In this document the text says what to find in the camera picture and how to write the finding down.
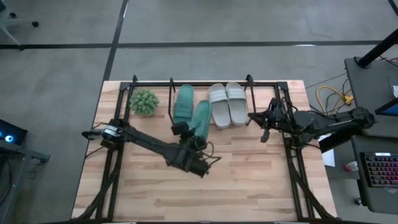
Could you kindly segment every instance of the wooden table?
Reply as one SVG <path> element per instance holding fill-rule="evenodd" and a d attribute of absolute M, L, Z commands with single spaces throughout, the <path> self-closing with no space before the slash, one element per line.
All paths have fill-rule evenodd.
<path fill-rule="evenodd" d="M 309 110 L 303 81 L 287 82 L 293 104 L 300 110 Z M 119 84 L 115 81 L 104 83 L 95 125 L 113 118 Z M 170 130 L 172 123 L 167 114 L 169 88 L 150 89 L 160 100 L 156 114 L 143 118 L 132 113 L 130 124 L 163 141 L 177 142 L 178 137 L 173 136 Z M 207 89 L 195 87 L 195 105 L 207 99 Z M 246 94 L 251 99 L 250 88 Z M 254 95 L 257 111 L 263 111 L 274 97 L 274 90 L 255 87 Z M 249 100 L 248 108 L 252 111 Z M 282 134 L 271 131 L 264 144 L 260 142 L 262 133 L 254 122 L 249 126 L 219 130 L 212 121 L 208 140 L 215 145 L 215 156 L 222 159 L 203 179 L 167 167 L 162 156 L 132 143 L 127 144 L 114 221 L 296 221 Z M 87 153 L 97 149 L 99 143 L 100 140 L 90 142 Z M 106 150 L 103 149 L 86 159 L 73 217 L 79 216 L 98 193 L 105 158 Z M 329 213 L 336 215 L 321 152 L 317 148 L 306 147 L 303 158 L 312 192 Z M 303 212 L 307 214 L 301 191 L 300 199 Z"/>

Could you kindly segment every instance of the green slipper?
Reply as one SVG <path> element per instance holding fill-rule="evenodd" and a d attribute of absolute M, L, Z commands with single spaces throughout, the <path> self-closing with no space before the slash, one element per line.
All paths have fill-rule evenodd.
<path fill-rule="evenodd" d="M 181 121 L 191 121 L 192 113 L 193 87 L 191 85 L 182 85 L 178 91 L 177 101 L 174 104 L 174 123 L 177 124 Z"/>
<path fill-rule="evenodd" d="M 202 136 L 207 139 L 211 121 L 211 109 L 212 107 L 208 100 L 202 100 L 195 108 L 192 121 L 189 123 L 190 129 L 195 128 L 195 136 Z"/>

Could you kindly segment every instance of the gray floor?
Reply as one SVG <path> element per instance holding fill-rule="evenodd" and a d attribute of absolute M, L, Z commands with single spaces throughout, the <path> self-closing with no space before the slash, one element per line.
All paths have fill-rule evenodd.
<path fill-rule="evenodd" d="M 111 43 L 121 3 L 15 0 L 10 7 L 18 16 L 40 26 L 11 31 L 24 44 Z M 387 0 L 130 0 L 120 42 L 381 40 L 397 22 Z M 0 34 L 0 44 L 10 43 Z M 117 49 L 110 80 L 130 80 L 133 74 L 140 80 L 225 80 L 248 73 L 262 80 L 300 79 L 310 103 L 320 109 L 317 88 L 341 89 L 343 60 L 372 47 Z M 34 180 L 27 176 L 16 223 L 69 219 L 87 145 L 80 132 L 92 123 L 108 55 L 109 49 L 0 50 L 0 118 L 28 129 L 30 148 L 52 154 Z M 385 53 L 396 55 L 398 47 Z M 328 94 L 322 90 L 323 103 Z M 342 219 L 397 220 L 353 205 L 359 196 L 354 180 L 331 175 L 330 184 Z"/>

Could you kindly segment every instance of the keyboard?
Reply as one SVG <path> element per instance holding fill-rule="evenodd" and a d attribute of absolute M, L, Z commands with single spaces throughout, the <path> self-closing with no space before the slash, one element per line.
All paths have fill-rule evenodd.
<path fill-rule="evenodd" d="M 398 188 L 398 153 L 362 152 L 369 187 Z"/>

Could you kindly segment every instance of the white slide sandal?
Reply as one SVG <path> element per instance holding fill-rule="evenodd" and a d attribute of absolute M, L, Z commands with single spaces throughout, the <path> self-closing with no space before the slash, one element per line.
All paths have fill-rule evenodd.
<path fill-rule="evenodd" d="M 231 124 L 229 116 L 228 97 L 226 96 L 225 87 L 220 84 L 214 84 L 209 88 L 208 99 L 213 106 L 213 119 L 217 128 L 228 128 Z"/>
<path fill-rule="evenodd" d="M 246 93 L 241 85 L 231 82 L 226 85 L 226 94 L 232 123 L 236 126 L 243 126 L 248 118 Z"/>

